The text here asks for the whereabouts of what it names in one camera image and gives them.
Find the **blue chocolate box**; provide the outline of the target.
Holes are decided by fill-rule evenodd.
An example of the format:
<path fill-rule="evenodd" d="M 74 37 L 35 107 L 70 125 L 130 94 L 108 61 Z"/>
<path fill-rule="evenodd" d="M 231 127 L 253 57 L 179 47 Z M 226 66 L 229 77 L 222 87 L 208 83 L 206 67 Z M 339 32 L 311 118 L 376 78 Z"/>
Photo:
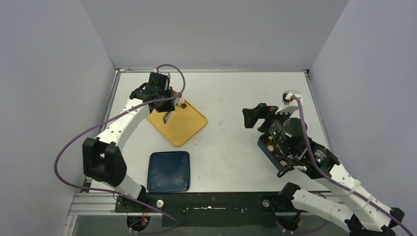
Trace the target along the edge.
<path fill-rule="evenodd" d="M 273 166 L 280 171 L 287 163 L 278 155 L 273 149 L 271 139 L 267 134 L 262 134 L 258 140 L 257 145 Z"/>

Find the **metal tweezers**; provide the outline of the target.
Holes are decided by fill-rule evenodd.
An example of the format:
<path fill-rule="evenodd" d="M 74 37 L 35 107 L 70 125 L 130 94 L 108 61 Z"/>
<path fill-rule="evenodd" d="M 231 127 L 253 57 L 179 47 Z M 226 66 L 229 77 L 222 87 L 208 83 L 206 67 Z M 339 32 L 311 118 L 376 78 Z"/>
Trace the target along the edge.
<path fill-rule="evenodd" d="M 168 120 L 169 120 L 169 118 L 170 118 L 170 116 L 171 116 L 172 113 L 173 113 L 173 111 L 169 111 L 169 112 L 166 112 L 164 114 L 164 116 L 163 116 L 163 123 L 164 124 L 166 124 L 168 122 Z"/>

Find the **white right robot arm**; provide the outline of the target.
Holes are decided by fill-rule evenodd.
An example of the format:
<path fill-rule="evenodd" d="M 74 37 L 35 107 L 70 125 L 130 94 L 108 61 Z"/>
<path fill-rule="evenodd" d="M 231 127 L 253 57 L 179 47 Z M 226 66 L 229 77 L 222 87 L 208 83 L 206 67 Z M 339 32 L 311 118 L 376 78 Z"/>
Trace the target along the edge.
<path fill-rule="evenodd" d="M 404 211 L 377 200 L 328 148 L 313 141 L 307 135 L 304 119 L 293 116 L 297 110 L 296 102 L 283 107 L 260 103 L 242 110 L 246 128 L 253 128 L 262 120 L 258 130 L 267 155 L 272 162 L 282 163 L 278 177 L 297 171 L 330 193 L 326 197 L 288 182 L 279 192 L 279 206 L 284 210 L 312 213 L 351 236 L 394 235 L 394 227 L 402 226 Z"/>

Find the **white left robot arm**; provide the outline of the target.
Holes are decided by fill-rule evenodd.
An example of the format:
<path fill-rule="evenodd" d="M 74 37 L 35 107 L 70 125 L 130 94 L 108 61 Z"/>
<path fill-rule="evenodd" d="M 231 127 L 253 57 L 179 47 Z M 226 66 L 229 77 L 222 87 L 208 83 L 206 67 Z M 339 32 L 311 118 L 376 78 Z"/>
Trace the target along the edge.
<path fill-rule="evenodd" d="M 148 82 L 131 92 L 119 117 L 95 138 L 86 138 L 82 144 L 84 175 L 128 196 L 127 203 L 134 211 L 143 210 L 147 198 L 143 195 L 145 188 L 128 175 L 122 149 L 138 125 L 153 111 L 166 114 L 174 111 L 174 100 L 170 74 L 151 72 Z"/>

